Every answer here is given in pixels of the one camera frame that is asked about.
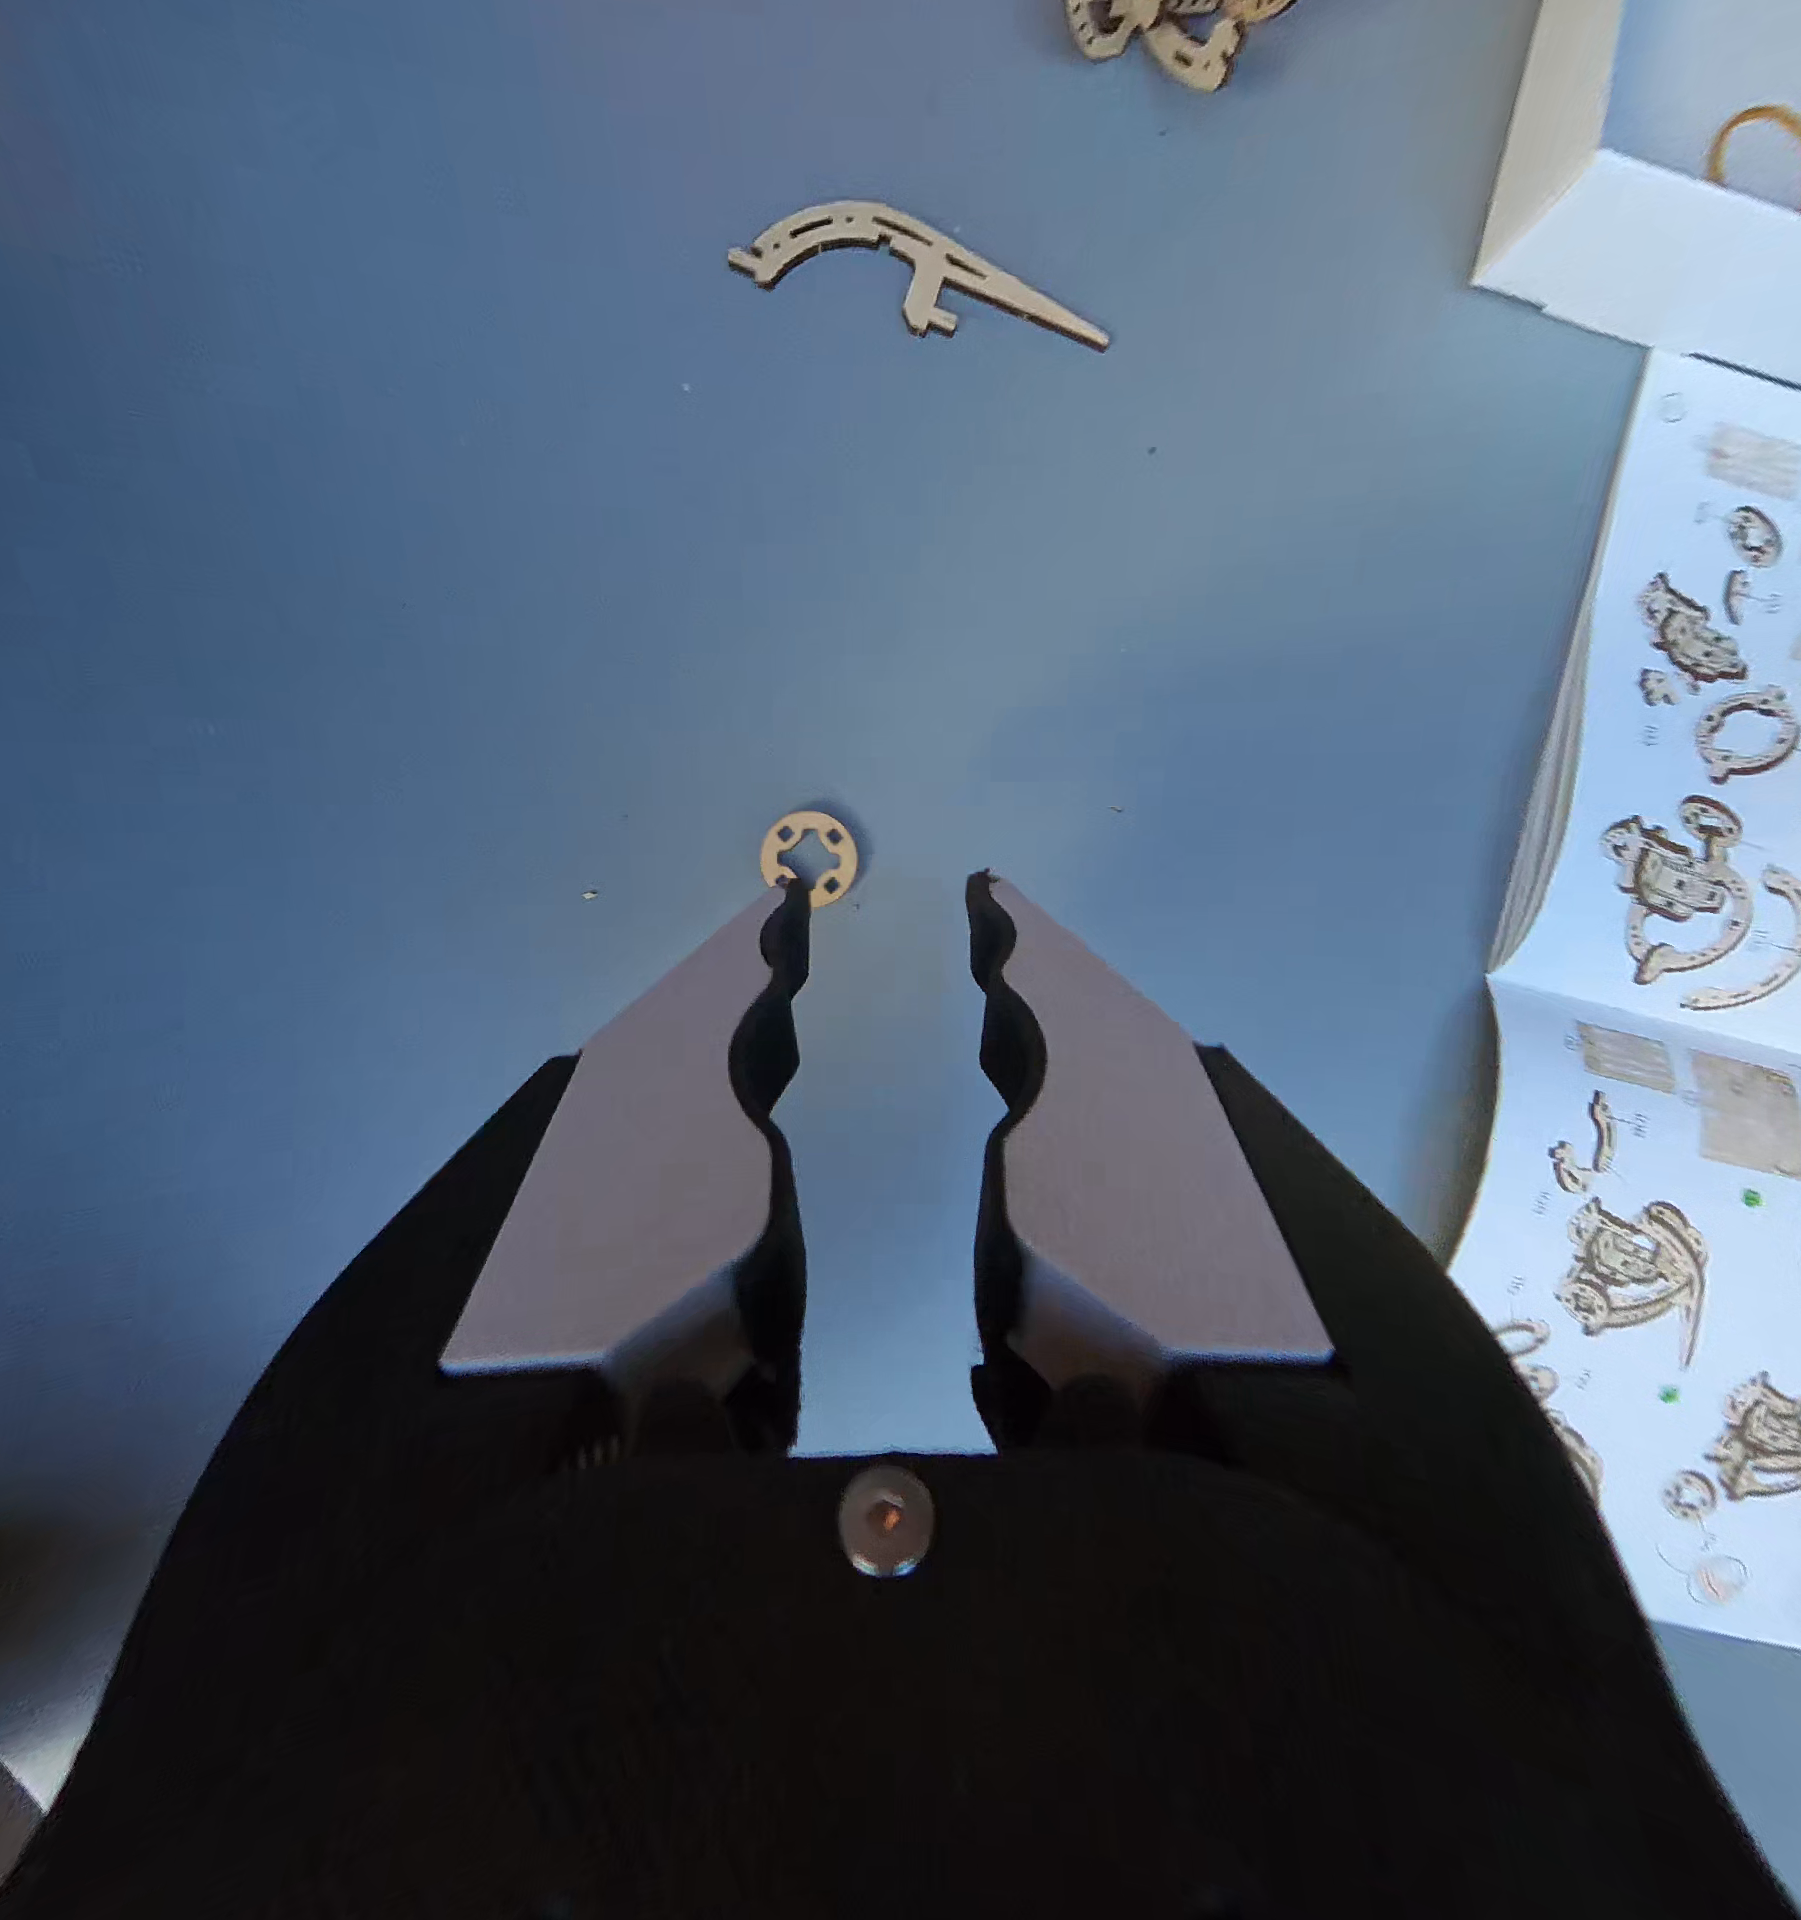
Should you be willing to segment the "small wooden ring part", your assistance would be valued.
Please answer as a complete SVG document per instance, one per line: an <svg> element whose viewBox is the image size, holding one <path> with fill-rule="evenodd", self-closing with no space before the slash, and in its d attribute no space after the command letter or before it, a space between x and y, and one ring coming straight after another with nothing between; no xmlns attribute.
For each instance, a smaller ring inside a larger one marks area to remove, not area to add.
<svg viewBox="0 0 1801 1920"><path fill-rule="evenodd" d="M810 910L846 900L861 867L853 831L819 808L795 808L771 825L760 848L760 870L773 888L799 893Z"/></svg>

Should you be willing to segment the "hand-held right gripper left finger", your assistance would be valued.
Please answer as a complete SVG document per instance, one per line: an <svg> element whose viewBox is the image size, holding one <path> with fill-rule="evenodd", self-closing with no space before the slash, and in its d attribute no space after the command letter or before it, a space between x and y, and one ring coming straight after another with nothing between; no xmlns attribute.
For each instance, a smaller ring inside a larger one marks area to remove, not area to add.
<svg viewBox="0 0 1801 1920"><path fill-rule="evenodd" d="M744 1449L799 1418L805 1246L773 1107L811 911L791 881L582 1044L438 1366L588 1374L631 1428L693 1382Z"/></svg>

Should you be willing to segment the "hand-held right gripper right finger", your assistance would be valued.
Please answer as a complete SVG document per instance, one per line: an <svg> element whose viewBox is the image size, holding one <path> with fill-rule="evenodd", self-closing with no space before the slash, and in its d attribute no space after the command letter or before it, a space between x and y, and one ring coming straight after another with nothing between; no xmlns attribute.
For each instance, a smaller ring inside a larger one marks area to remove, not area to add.
<svg viewBox="0 0 1801 1920"><path fill-rule="evenodd" d="M998 1453L1104 1382L1145 1417L1174 1379L1319 1368L1333 1341L1191 1035L1017 885L965 881L980 1068L1003 1113L974 1232Z"/></svg>

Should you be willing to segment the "assembled wooden model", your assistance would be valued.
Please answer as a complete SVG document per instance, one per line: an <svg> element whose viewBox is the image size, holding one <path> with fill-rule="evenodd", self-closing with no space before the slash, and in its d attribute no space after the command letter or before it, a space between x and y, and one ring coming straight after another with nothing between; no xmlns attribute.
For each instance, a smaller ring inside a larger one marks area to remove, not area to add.
<svg viewBox="0 0 1801 1920"><path fill-rule="evenodd" d="M1163 75L1198 92L1228 85L1249 34L1289 13L1293 2L1063 2L1062 13L1084 59L1148 52Z"/></svg>

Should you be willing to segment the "white cardboard box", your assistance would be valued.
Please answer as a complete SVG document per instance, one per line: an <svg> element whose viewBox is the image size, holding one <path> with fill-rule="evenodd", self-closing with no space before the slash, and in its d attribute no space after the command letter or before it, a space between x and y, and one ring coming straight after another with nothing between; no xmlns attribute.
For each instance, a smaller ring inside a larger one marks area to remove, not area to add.
<svg viewBox="0 0 1801 1920"><path fill-rule="evenodd" d="M1732 111L1801 108L1801 2L1544 2L1472 283L1801 389L1801 213L1703 178Z"/></svg>

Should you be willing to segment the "curved wooden model part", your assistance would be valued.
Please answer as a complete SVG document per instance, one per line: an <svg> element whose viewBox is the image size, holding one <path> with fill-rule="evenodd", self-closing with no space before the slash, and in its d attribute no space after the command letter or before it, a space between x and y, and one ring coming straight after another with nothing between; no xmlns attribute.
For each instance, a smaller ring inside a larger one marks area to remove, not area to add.
<svg viewBox="0 0 1801 1920"><path fill-rule="evenodd" d="M798 265L842 249L886 252L909 267L900 309L917 339L958 329L959 316L942 303L947 292L958 292L1080 347L1104 351L1110 345L1101 323L985 259L953 235L874 200L832 200L782 213L755 239L728 249L726 265L767 292Z"/></svg>

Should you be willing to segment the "white instruction booklet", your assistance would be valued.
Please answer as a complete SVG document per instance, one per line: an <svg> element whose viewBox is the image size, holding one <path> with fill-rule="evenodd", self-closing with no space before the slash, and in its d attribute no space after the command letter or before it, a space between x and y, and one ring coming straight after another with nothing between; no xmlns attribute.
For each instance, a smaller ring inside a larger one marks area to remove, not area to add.
<svg viewBox="0 0 1801 1920"><path fill-rule="evenodd" d="M1801 1652L1801 389L1641 371L1451 1280L1656 1622Z"/></svg>

